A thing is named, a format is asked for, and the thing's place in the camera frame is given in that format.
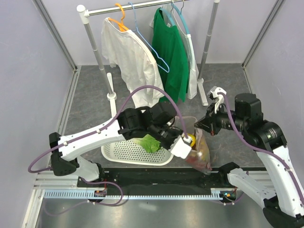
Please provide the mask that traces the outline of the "brown longan bunch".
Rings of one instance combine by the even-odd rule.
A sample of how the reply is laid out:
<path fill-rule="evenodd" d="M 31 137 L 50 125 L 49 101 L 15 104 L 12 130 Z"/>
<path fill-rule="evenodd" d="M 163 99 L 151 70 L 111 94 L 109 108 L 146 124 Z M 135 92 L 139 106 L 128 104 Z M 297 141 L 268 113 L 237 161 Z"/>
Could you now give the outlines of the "brown longan bunch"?
<path fill-rule="evenodd" d="M 209 160 L 209 148 L 204 136 L 196 138 L 195 151 L 202 160 Z"/>

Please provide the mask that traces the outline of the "yellow lemon fruit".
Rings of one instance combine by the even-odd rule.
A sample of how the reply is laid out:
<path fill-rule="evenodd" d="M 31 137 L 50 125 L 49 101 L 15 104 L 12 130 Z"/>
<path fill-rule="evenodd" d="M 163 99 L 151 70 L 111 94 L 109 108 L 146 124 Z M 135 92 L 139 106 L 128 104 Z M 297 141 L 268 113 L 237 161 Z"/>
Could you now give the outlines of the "yellow lemon fruit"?
<path fill-rule="evenodd" d="M 190 146 L 194 147 L 196 143 L 196 137 L 193 134 L 188 134 L 188 136 L 191 138 Z"/>

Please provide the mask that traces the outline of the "clear pink zip bag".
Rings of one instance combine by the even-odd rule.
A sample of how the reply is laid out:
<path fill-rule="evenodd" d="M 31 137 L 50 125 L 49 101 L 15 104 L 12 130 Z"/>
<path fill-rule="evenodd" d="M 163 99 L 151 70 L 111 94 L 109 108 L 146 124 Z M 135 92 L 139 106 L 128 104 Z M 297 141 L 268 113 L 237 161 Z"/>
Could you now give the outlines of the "clear pink zip bag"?
<path fill-rule="evenodd" d="M 173 149 L 170 149 L 170 152 L 174 156 L 184 159 L 194 169 L 206 175 L 211 174 L 210 153 L 206 139 L 202 130 L 194 127 L 197 119 L 193 116 L 186 116 L 183 117 L 183 121 L 188 136 L 192 138 L 190 144 L 192 149 L 190 151 L 189 147 L 179 140 L 179 142 L 175 143 Z"/>

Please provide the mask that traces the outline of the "red plastic lobster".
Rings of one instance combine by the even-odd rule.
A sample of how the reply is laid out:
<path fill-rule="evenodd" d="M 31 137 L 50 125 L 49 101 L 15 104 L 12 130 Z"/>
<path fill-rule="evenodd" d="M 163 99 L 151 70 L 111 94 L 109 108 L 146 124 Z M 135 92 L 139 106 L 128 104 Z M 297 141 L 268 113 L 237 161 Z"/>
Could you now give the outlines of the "red plastic lobster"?
<path fill-rule="evenodd" d="M 208 153 L 192 150 L 186 158 L 186 163 L 204 174 L 209 174 L 212 170 Z"/>

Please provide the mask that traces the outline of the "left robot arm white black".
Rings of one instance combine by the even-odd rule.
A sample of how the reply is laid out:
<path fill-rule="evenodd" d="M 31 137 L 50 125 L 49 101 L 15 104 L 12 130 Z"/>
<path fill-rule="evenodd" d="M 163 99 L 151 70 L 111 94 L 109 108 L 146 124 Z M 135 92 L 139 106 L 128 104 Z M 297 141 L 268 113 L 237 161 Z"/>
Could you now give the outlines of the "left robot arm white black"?
<path fill-rule="evenodd" d="M 104 182 L 102 168 L 82 158 L 82 154 L 105 144 L 133 138 L 152 136 L 160 146 L 173 155 L 186 157 L 178 151 L 184 146 L 182 131 L 170 127 L 168 122 L 177 114 L 171 103 L 158 103 L 153 107 L 127 108 L 109 121 L 91 129 L 68 136 L 52 133 L 49 136 L 51 167 L 55 176 L 77 175 L 94 187 Z"/>

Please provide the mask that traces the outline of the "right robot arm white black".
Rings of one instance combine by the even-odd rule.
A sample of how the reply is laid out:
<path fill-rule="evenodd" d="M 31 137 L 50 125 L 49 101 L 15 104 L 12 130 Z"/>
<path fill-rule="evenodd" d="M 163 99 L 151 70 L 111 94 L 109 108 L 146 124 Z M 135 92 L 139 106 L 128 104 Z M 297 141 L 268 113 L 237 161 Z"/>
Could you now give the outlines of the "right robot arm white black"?
<path fill-rule="evenodd" d="M 255 94 L 235 96 L 232 111 L 224 92 L 210 92 L 214 101 L 206 115 L 194 125 L 212 136 L 220 130 L 233 130 L 238 138 L 256 152 L 264 164 L 273 190 L 251 178 L 234 162 L 219 168 L 218 183 L 233 185 L 260 206 L 264 217 L 274 228 L 304 226 L 304 189 L 294 171 L 287 141 L 279 125 L 264 119 L 261 101 Z"/>

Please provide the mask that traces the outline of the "green lettuce head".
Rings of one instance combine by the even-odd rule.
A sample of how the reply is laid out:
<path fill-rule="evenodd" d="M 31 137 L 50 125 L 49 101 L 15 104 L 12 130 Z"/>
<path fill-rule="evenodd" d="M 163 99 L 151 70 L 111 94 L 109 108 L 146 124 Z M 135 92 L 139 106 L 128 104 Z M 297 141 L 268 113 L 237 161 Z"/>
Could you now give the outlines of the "green lettuce head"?
<path fill-rule="evenodd" d="M 131 141 L 141 146 L 147 153 L 155 153 L 161 149 L 161 143 L 149 134 L 143 138 L 133 138 Z"/>

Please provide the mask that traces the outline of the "white perforated plastic basket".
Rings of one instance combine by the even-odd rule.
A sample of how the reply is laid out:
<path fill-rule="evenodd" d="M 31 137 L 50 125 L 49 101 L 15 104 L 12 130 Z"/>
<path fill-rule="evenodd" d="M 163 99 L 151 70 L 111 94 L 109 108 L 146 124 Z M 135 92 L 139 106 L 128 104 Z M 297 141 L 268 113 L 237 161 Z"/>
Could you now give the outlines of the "white perforated plastic basket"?
<path fill-rule="evenodd" d="M 173 154 L 166 149 L 148 153 L 132 141 L 104 145 L 101 147 L 101 153 L 109 161 L 135 165 L 164 166 L 173 159 Z"/>

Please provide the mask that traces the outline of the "grey white clothes rack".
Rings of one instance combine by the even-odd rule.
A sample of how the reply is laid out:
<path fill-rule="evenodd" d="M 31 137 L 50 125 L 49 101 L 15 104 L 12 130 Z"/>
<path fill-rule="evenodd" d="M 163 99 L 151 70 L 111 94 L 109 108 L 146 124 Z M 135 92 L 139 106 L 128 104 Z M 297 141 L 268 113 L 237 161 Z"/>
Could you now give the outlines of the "grey white clothes rack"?
<path fill-rule="evenodd" d="M 110 73 L 106 73 L 106 71 L 105 71 L 105 68 L 104 68 L 104 65 L 102 62 L 102 58 L 98 51 L 98 47 L 97 47 L 94 35 L 92 33 L 92 30 L 91 30 L 91 27 L 89 24 L 89 17 L 106 14 L 106 13 L 110 13 L 110 12 L 118 12 L 120 10 L 139 9 L 139 8 L 145 8 L 145 7 L 151 7 L 151 6 L 158 6 L 158 5 L 167 4 L 167 3 L 173 4 L 174 1 L 173 0 L 152 0 L 152 1 L 136 3 L 134 5 L 127 4 L 122 7 L 115 6 L 112 8 L 99 9 L 99 10 L 98 9 L 97 10 L 87 10 L 84 5 L 78 5 L 76 8 L 76 10 L 79 13 L 79 16 L 81 18 L 81 21 L 85 27 L 85 30 L 86 30 L 87 36 L 89 38 L 94 56 L 96 58 L 96 61 L 97 61 L 98 67 L 99 67 L 99 70 L 101 72 L 101 75 L 105 81 L 105 85 L 108 90 L 106 97 L 107 97 L 108 101 L 110 102 L 110 110 L 111 110 L 112 117 L 114 117 L 116 115 L 115 100 L 117 98 L 117 95 L 114 92 L 112 75 Z M 219 0 L 213 1 L 212 13 L 211 13 L 211 17 L 210 17 L 210 22 L 209 22 L 206 41 L 205 41 L 205 45 L 204 45 L 203 55 L 201 58 L 201 65 L 199 68 L 199 75 L 197 77 L 197 88 L 198 88 L 201 103 L 203 106 L 208 105 L 208 100 L 207 100 L 206 93 L 205 93 L 205 90 L 203 87 L 204 80 L 202 79 L 202 72 L 203 72 L 203 68 L 205 66 L 207 55 L 208 55 L 208 49 L 209 49 L 209 45 L 210 45 L 210 41 L 211 41 L 211 35 L 212 35 L 219 3 L 220 3 Z"/>

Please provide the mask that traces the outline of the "green t-shirt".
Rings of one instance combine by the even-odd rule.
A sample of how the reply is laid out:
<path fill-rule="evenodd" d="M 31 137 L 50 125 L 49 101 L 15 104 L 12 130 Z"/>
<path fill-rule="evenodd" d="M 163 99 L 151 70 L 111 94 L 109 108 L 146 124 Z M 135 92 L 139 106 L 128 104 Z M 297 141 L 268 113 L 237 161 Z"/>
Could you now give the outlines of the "green t-shirt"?
<path fill-rule="evenodd" d="M 167 26 L 160 8 L 154 14 L 152 47 L 164 91 L 174 102 L 185 102 L 189 81 L 186 51 L 177 26 Z"/>

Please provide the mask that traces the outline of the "white t-shirt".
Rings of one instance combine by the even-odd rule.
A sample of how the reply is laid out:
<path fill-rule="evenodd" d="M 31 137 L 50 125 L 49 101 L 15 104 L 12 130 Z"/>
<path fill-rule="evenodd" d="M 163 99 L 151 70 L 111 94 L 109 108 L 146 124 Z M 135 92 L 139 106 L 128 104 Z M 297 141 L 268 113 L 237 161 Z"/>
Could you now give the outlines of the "white t-shirt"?
<path fill-rule="evenodd" d="M 119 66 L 122 80 L 130 92 L 146 85 L 163 89 L 153 54 L 133 31 L 120 31 L 106 18 L 102 24 L 101 42 L 102 55 L 111 67 Z"/>

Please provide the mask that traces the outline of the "white garment on right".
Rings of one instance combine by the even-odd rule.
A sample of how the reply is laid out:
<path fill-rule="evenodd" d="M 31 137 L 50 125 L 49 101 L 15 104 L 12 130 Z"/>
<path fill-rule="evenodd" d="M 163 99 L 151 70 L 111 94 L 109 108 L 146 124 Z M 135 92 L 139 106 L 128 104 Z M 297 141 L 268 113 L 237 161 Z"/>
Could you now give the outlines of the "white garment on right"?
<path fill-rule="evenodd" d="M 189 67 L 189 81 L 188 81 L 188 91 L 186 93 L 186 98 L 192 99 L 193 97 L 196 96 L 197 94 L 197 89 L 196 89 L 196 73 L 195 70 L 197 69 L 192 63 L 190 58 L 192 57 L 192 53 L 189 50 L 189 38 L 190 35 L 185 36 L 184 34 L 182 34 L 179 31 L 180 37 L 182 39 L 185 51 L 186 51 L 186 55 L 187 55 L 187 60 L 188 60 L 188 67 Z M 153 49 L 152 54 L 157 54 L 157 52 Z"/>

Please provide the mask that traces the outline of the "teal clothes hanger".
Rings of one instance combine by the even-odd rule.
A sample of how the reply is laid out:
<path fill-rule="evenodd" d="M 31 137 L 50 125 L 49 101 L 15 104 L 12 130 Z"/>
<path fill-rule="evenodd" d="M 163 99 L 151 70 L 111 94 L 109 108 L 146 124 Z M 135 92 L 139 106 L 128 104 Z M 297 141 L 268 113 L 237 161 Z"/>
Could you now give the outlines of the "teal clothes hanger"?
<path fill-rule="evenodd" d="M 188 28 L 186 20 L 176 4 L 163 4 L 161 8 L 165 9 L 170 14 L 169 17 L 164 12 L 162 13 L 165 24 L 168 27 L 176 25 L 179 31 L 185 36 L 188 36 L 190 34 L 190 30 Z"/>

